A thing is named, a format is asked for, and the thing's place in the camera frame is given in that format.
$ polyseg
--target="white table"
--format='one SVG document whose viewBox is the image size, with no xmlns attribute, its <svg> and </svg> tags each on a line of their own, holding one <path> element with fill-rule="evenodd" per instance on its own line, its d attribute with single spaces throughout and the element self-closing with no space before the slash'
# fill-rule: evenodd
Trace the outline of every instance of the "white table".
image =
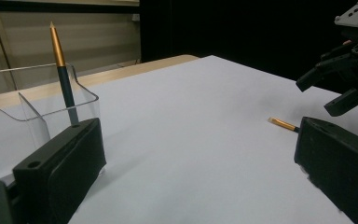
<svg viewBox="0 0 358 224">
<path fill-rule="evenodd" d="M 352 223 L 294 163 L 297 134 L 268 122 L 331 121 L 358 134 L 336 93 L 214 56 L 89 87 L 107 164 L 71 224 Z"/>
</svg>

